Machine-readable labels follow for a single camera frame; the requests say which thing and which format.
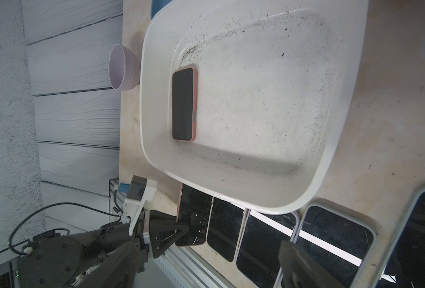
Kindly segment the black phone purple case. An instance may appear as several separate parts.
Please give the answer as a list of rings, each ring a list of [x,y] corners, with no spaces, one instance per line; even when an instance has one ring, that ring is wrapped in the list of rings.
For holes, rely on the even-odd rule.
[[[251,211],[242,235],[236,266],[258,288],[272,288],[280,271],[281,242],[290,241],[300,221],[296,212],[267,215]]]

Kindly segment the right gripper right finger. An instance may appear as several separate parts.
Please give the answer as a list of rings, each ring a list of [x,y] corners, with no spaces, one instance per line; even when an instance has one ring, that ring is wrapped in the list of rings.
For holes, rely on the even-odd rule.
[[[278,260],[286,288],[344,288],[342,283],[293,242],[282,241]]]

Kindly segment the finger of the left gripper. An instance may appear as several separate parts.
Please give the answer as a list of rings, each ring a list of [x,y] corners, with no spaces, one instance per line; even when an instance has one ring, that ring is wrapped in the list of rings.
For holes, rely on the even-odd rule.
[[[151,210],[149,214],[149,237],[152,256],[159,258],[177,240],[188,234],[188,223],[178,222],[175,216]]]

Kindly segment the black phone cream case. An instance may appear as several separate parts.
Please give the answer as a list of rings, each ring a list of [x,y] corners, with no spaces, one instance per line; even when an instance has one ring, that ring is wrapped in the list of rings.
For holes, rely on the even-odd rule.
[[[225,200],[214,198],[209,220],[207,243],[228,262],[235,257],[244,210]]]

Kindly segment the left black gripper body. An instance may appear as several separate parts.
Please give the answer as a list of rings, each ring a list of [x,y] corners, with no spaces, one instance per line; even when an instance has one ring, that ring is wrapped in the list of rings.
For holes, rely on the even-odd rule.
[[[162,255],[158,249],[158,244],[153,244],[153,242],[157,242],[155,239],[157,234],[151,231],[152,224],[158,220],[161,220],[160,211],[148,211],[144,208],[139,215],[139,219],[134,222],[135,228],[130,229],[133,232],[131,238],[136,242],[139,249],[139,259],[156,259]]]

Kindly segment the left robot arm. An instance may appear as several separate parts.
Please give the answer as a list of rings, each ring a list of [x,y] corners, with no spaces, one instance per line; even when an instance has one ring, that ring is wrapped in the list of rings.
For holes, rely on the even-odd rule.
[[[0,288],[130,288],[148,260],[189,230],[156,210],[80,234],[49,230],[21,242],[23,255],[0,265]]]

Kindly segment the black phone grey-green case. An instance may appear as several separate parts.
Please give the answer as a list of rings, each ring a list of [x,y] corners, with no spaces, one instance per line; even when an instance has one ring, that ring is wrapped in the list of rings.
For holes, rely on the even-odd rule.
[[[355,286],[376,234],[366,223],[319,202],[309,204],[296,230],[297,246],[344,288]]]

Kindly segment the black phone green case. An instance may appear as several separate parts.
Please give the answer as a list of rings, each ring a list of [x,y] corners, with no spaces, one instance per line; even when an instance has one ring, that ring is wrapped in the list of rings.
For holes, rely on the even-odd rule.
[[[425,186],[405,209],[371,286],[425,288]]]

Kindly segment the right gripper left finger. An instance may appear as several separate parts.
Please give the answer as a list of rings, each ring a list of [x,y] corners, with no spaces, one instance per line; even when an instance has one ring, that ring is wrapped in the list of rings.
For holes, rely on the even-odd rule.
[[[127,242],[119,247],[78,288],[131,288],[139,265],[139,246]]]

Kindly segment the white plastic storage box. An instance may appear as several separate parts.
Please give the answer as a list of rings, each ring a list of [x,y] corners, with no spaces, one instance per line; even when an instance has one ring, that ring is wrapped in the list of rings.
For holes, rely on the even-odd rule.
[[[311,201],[354,93],[367,1],[172,1],[143,43],[147,161],[265,214]],[[172,136],[172,76],[197,71],[196,139]]]

